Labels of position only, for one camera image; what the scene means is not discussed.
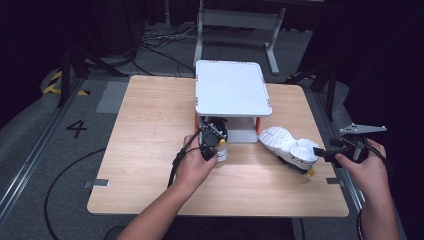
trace wire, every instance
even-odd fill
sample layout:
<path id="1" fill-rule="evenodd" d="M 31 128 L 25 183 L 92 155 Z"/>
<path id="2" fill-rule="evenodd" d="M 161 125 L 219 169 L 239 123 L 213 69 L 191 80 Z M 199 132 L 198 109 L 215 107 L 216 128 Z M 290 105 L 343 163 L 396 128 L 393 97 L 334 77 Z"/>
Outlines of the wire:
<path id="1" fill-rule="evenodd" d="M 199 135 L 201 131 L 202 131 L 202 128 L 198 128 L 196 133 L 193 134 L 193 136 L 191 136 L 190 140 L 188 140 L 188 142 L 184 145 L 184 147 L 181 148 L 181 150 L 177 153 L 177 156 L 172 162 L 172 169 L 171 169 L 171 173 L 169 174 L 168 187 L 171 186 L 172 183 L 174 182 L 174 177 L 175 177 L 175 173 L 177 172 L 177 168 L 180 165 L 181 161 L 184 159 L 185 155 L 194 149 L 194 148 L 190 149 L 188 152 L 186 152 L 187 148 L 191 145 L 194 138 L 197 137 L 197 135 Z"/>
<path id="2" fill-rule="evenodd" d="M 351 142 L 351 141 L 349 141 L 349 140 L 347 140 L 346 138 L 344 138 L 344 137 L 341 137 L 341 139 L 343 140 L 343 141 L 345 141 L 345 142 L 347 142 L 347 143 L 349 143 L 350 145 L 352 145 L 352 146 L 355 146 L 355 147 L 361 147 L 361 146 L 359 146 L 358 144 L 356 144 L 356 143 L 354 143 L 354 142 Z M 373 148 L 373 147 L 370 147 L 370 146 L 368 146 L 367 144 L 364 144 L 364 145 L 362 145 L 363 147 L 365 147 L 365 148 L 367 148 L 368 150 L 370 150 L 371 152 L 373 152 L 373 153 L 375 153 L 375 155 L 377 155 L 383 162 L 385 162 L 387 159 L 386 159 L 386 157 L 385 156 L 383 156 L 383 154 L 381 154 L 377 149 L 375 149 L 375 148 Z"/>
<path id="3" fill-rule="evenodd" d="M 161 53 L 161 52 L 158 52 L 158 51 L 156 51 L 156 50 L 154 50 L 154 49 L 152 49 L 152 48 L 150 48 L 150 47 L 147 47 L 147 46 L 143 46 L 143 45 L 140 45 L 141 47 L 143 47 L 143 48 L 145 48 L 145 49 L 147 49 L 147 50 L 149 50 L 149 51 L 152 51 L 152 52 L 154 52 L 154 53 L 157 53 L 157 54 L 159 54 L 159 55 L 161 55 L 161 56 L 164 56 L 164 57 L 166 57 L 166 58 L 169 58 L 169 59 L 171 59 L 171 60 L 173 60 L 173 61 L 175 61 L 177 64 L 181 64 L 181 65 L 183 65 L 184 67 L 186 67 L 187 69 L 189 69 L 193 74 L 196 74 L 196 72 L 191 68 L 191 67 L 189 67 L 189 66 L 187 66 L 186 64 L 184 64 L 184 63 L 182 63 L 182 62 L 180 62 L 180 61 L 178 61 L 177 59 L 175 59 L 174 57 L 172 57 L 171 55 L 169 55 L 169 54 L 166 54 L 166 53 Z"/>
<path id="4" fill-rule="evenodd" d="M 186 152 L 186 154 L 187 154 L 187 153 L 189 153 L 189 152 L 191 152 L 191 151 L 193 151 L 193 150 L 197 150 L 197 149 L 200 149 L 200 147 L 192 148 L 192 149 L 188 150 L 188 151 Z"/>
<path id="5" fill-rule="evenodd" d="M 88 37 L 88 39 L 90 40 L 90 42 L 93 44 L 93 46 L 97 49 L 97 51 L 99 51 L 101 54 L 103 54 L 103 55 L 105 55 L 106 57 L 109 57 L 109 54 L 108 53 L 106 53 L 103 49 L 101 49 L 100 47 L 99 47 L 99 45 L 96 43 L 96 41 L 94 41 L 94 39 L 93 39 L 93 37 L 91 36 L 91 34 L 90 34 L 90 31 L 88 31 L 88 29 L 87 29 L 87 26 L 85 25 L 85 21 L 84 21 L 84 19 L 82 18 L 82 16 L 81 16 L 81 14 L 80 14 L 80 12 L 78 11 L 78 8 L 77 8 L 77 6 L 76 6 L 76 4 L 75 4 L 75 2 L 74 2 L 74 0 L 69 0 L 69 1 L 71 1 L 71 3 L 72 3 L 72 6 L 73 6 L 73 8 L 74 8 L 74 10 L 75 10 L 75 12 L 77 13 L 77 16 L 78 16 L 78 19 L 80 20 L 80 22 L 81 22 L 81 25 L 83 26 L 83 28 L 84 28 L 84 31 L 85 31 L 85 33 L 86 33 L 86 35 L 87 35 L 87 37 Z M 108 65 L 109 66 L 111 66 L 111 67 L 119 67 L 119 66 L 122 66 L 122 65 L 125 65 L 125 64 L 127 64 L 127 63 L 129 63 L 130 61 L 132 61 L 135 57 L 136 57 L 136 55 L 137 55 L 137 48 L 135 47 L 135 43 L 132 41 L 132 45 L 133 45 L 133 47 L 128 51 L 128 52 L 126 52 L 126 53 L 124 53 L 123 55 L 122 55 L 122 57 L 124 58 L 124 60 L 122 60 L 122 61 L 119 61 L 119 62 L 115 62 L 115 63 L 108 63 Z M 97 64 L 92 64 L 92 63 L 86 63 L 90 68 L 94 68 L 94 69 L 96 69 L 96 68 L 101 68 L 99 65 L 97 65 Z"/>
<path id="6" fill-rule="evenodd" d="M 139 65 L 137 65 L 137 63 L 135 63 L 135 61 L 134 61 L 134 60 L 133 60 L 133 61 L 131 61 L 131 62 L 134 64 L 134 66 L 136 66 L 138 74 L 140 74 L 140 71 L 139 71 L 139 70 L 141 70 L 141 71 L 143 71 L 143 72 L 147 73 L 147 74 L 148 74 L 148 75 L 150 75 L 150 76 L 155 76 L 153 73 L 150 73 L 150 72 L 148 72 L 148 71 L 144 70 L 143 68 L 141 68 Z"/>
<path id="7" fill-rule="evenodd" d="M 177 35 L 177 32 L 174 34 L 170 34 L 170 35 L 158 35 L 158 36 L 152 36 L 152 37 L 148 37 L 148 38 L 144 38 L 144 40 L 156 40 L 156 39 L 173 39 L 173 40 L 177 40 L 181 37 L 184 37 L 186 34 L 188 34 L 191 30 L 193 30 L 195 27 L 197 27 L 197 25 L 194 25 L 193 27 L 188 28 L 185 32 L 183 32 L 180 35 Z"/>
<path id="8" fill-rule="evenodd" d="M 88 158 L 88 157 L 90 157 L 90 156 L 92 156 L 92 155 L 94 155 L 94 154 L 97 154 L 97 153 L 103 152 L 103 151 L 105 151 L 105 150 L 106 150 L 106 148 L 102 148 L 102 149 L 99 149 L 99 150 L 97 150 L 97 151 L 91 152 L 91 153 L 89 153 L 89 154 L 87 154 L 87 155 L 83 156 L 82 158 L 80 158 L 80 159 L 76 160 L 75 162 L 71 163 L 71 164 L 70 164 L 70 165 L 68 165 L 65 169 L 63 169 L 63 170 L 62 170 L 62 172 L 60 172 L 60 173 L 56 176 L 56 178 L 53 180 L 53 182 L 50 184 L 50 187 L 49 187 L 49 189 L 47 190 L 46 196 L 45 196 L 45 198 L 44 198 L 44 220 L 46 221 L 47 228 L 49 229 L 49 233 L 50 233 L 50 235 L 52 236 L 52 238 L 53 238 L 53 239 L 58 240 L 59 238 L 57 237 L 57 235 L 56 235 L 56 234 L 55 234 L 55 232 L 53 231 L 53 228 L 52 228 L 52 226 L 51 226 L 51 224 L 50 224 L 50 219 L 49 219 L 49 214 L 48 214 L 48 211 L 47 211 L 47 207 L 48 207 L 48 203 L 49 203 L 50 193 L 51 193 L 51 191 L 52 191 L 52 189 L 53 189 L 54 185 L 56 184 L 57 180 L 59 180 L 59 178 L 60 178 L 60 177 L 61 177 L 61 176 L 62 176 L 62 175 L 66 172 L 66 171 L 68 171 L 68 170 L 69 170 L 72 166 L 74 166 L 75 164 L 77 164 L 77 163 L 81 162 L 82 160 L 84 160 L 84 159 L 86 159 L 86 158 Z"/>

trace wooden table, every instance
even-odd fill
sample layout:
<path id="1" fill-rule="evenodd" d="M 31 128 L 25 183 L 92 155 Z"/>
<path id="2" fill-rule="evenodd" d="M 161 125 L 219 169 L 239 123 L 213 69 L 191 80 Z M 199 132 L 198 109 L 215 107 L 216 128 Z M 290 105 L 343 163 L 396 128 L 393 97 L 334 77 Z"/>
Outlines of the wooden table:
<path id="1" fill-rule="evenodd" d="M 273 113 L 261 128 L 282 126 L 295 138 L 323 146 L 299 86 L 267 84 Z M 167 187 L 172 161 L 183 138 L 194 131 L 195 79 L 133 76 L 94 186 L 88 210 L 96 214 L 138 214 Z M 180 210 L 193 216 L 344 217 L 346 201 L 330 163 L 321 158 L 316 174 L 301 175 L 283 165 L 260 142 L 228 144 L 219 163 Z"/>

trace person's right hand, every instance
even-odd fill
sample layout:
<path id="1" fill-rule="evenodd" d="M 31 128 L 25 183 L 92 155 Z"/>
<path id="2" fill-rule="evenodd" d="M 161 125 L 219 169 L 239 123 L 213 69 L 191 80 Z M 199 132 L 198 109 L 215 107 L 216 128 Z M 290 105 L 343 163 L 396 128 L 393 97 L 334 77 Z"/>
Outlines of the person's right hand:
<path id="1" fill-rule="evenodd" d="M 383 145 L 367 139 L 368 144 L 386 157 Z M 378 199 L 390 194 L 387 170 L 383 161 L 372 151 L 362 163 L 355 163 L 342 154 L 336 154 L 336 159 L 351 175 L 356 186 L 365 195 L 366 199 Z"/>
<path id="2" fill-rule="evenodd" d="M 184 138 L 184 145 L 190 138 L 191 136 Z M 194 192 L 206 180 L 209 173 L 218 163 L 218 157 L 215 155 L 205 161 L 200 153 L 198 137 L 193 139 L 186 152 L 186 156 L 181 161 L 180 166 L 178 166 L 174 184 L 182 186 L 184 190 Z"/>

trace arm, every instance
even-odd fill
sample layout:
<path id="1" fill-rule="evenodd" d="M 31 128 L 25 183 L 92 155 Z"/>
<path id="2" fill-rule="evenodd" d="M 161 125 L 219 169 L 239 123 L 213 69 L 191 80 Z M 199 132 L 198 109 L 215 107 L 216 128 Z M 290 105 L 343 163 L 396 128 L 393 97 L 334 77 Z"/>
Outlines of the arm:
<path id="1" fill-rule="evenodd" d="M 384 146 L 370 139 L 368 144 L 386 156 Z M 365 239 L 399 239 L 395 208 L 383 161 L 371 151 L 368 158 L 360 164 L 350 161 L 342 154 L 337 154 L 336 159 L 348 170 L 364 194 L 365 205 L 362 209 L 361 225 Z"/>
<path id="2" fill-rule="evenodd" d="M 184 145 L 190 136 L 184 138 Z M 199 147 L 196 137 L 187 151 Z M 184 203 L 205 181 L 217 164 L 216 156 L 205 161 L 198 149 L 187 153 L 177 169 L 174 183 L 125 228 L 118 239 L 162 239 Z"/>

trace sneaker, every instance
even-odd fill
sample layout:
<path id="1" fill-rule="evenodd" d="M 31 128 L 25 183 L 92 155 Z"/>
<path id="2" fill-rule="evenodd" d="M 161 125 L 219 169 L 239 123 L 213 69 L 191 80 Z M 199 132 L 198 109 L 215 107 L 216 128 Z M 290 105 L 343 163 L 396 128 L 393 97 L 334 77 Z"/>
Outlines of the sneaker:
<path id="1" fill-rule="evenodd" d="M 318 144 L 308 139 L 296 140 L 282 127 L 265 129 L 259 135 L 259 140 L 284 164 L 303 174 L 307 173 L 319 158 L 315 156 L 313 150 Z"/>

